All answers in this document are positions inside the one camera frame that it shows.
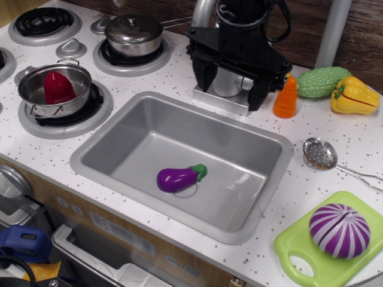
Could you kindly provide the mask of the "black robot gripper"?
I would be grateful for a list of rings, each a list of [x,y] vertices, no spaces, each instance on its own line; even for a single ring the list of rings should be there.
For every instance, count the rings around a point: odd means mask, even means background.
[[[287,28],[276,37],[267,35],[269,16],[279,7]],[[257,111],[269,93],[285,84],[291,63],[270,44],[290,34],[291,15],[285,1],[217,1],[217,28],[193,26],[187,31],[187,52],[198,86],[206,92],[223,68],[254,81],[248,110]]]

